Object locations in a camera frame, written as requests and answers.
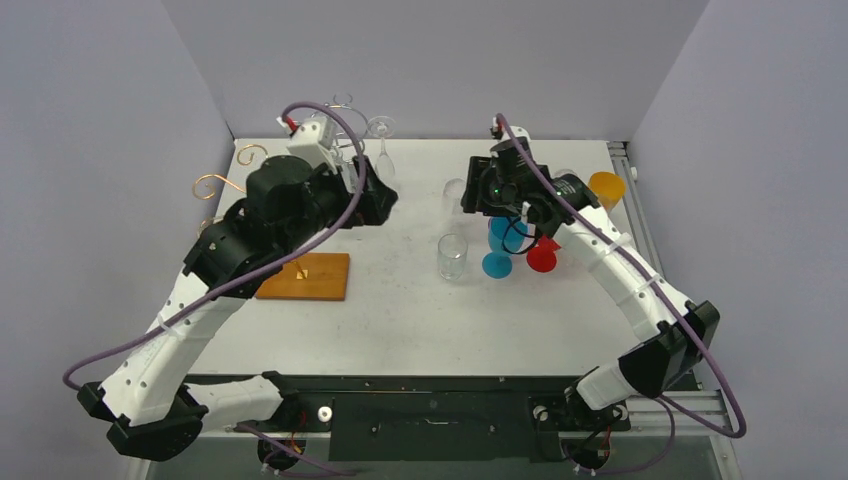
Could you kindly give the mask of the clear patterned glass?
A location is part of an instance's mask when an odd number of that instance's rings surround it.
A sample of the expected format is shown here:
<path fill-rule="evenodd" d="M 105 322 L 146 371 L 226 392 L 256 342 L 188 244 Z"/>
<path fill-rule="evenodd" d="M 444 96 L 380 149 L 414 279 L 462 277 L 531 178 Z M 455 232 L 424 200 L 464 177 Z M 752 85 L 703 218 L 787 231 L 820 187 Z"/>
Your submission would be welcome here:
<path fill-rule="evenodd" d="M 437 268 L 448 281 L 458 280 L 465 269 L 468 243 L 459 233 L 443 235 L 437 243 Z"/>

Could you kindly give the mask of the blue wine glass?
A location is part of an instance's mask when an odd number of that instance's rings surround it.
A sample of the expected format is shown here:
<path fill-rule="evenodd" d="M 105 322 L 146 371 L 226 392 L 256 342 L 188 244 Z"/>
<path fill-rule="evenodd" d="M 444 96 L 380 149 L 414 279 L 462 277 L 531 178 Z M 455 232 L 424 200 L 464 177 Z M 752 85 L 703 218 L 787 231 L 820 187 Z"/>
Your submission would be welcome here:
<path fill-rule="evenodd" d="M 512 257 L 520 254 L 525 242 L 533 236 L 519 217 L 492 217 L 488 223 L 490 252 L 483 257 L 483 272 L 493 279 L 504 279 L 512 273 Z"/>

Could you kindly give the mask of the red wine glass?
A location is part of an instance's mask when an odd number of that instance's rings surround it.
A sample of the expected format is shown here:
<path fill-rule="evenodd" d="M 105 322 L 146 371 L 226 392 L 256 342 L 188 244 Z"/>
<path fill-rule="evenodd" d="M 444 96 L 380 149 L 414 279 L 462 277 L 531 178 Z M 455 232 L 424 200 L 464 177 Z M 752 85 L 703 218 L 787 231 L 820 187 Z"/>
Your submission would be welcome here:
<path fill-rule="evenodd" d="M 526 254 L 526 263 L 535 272 L 549 273 L 557 266 L 557 252 L 560 249 L 560 245 L 554 240 L 542 236 Z"/>

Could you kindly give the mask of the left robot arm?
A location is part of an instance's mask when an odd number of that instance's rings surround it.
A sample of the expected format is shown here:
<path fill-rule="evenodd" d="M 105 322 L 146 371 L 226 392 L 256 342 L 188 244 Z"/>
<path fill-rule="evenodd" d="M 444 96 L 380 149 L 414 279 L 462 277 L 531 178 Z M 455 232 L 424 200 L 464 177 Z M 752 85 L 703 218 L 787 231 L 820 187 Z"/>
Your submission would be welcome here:
<path fill-rule="evenodd" d="M 291 155 L 265 160 L 246 180 L 245 196 L 207 227 L 148 331 L 129 346 L 119 368 L 80 387 L 86 412 L 109 424 L 121 455 L 166 461 L 201 433 L 264 421 L 291 427 L 298 402 L 271 373 L 218 384 L 186 378 L 223 324 L 282 267 L 339 229 L 384 224 L 397 192 L 365 156 L 356 160 L 357 186 L 340 173 Z"/>

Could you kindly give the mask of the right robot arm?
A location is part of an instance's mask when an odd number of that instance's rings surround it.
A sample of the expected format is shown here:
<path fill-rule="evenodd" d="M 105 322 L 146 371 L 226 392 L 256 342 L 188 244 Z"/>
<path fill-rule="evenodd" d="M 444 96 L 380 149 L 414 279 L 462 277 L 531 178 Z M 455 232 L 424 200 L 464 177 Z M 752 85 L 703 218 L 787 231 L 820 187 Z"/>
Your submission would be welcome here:
<path fill-rule="evenodd" d="M 528 149 L 521 136 L 471 157 L 461 205 L 488 217 L 525 216 L 586 268 L 632 328 L 638 345 L 580 378 L 563 402 L 566 418 L 588 427 L 612 404 L 636 394 L 656 398 L 674 385 L 702 360 L 720 315 L 664 280 L 578 176 L 529 167 L 522 156 Z"/>

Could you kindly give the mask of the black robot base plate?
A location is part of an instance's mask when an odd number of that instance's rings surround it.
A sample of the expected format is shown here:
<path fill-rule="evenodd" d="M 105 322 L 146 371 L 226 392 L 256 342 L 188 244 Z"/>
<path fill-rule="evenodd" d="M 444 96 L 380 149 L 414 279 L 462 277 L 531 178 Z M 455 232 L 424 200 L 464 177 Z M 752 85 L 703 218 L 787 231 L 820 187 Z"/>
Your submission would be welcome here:
<path fill-rule="evenodd" d="M 632 430 L 621 401 L 578 413 L 572 376 L 330 376 L 272 373 L 283 403 L 251 426 L 263 433 L 329 437 L 332 461 L 554 462 L 561 439 Z"/>

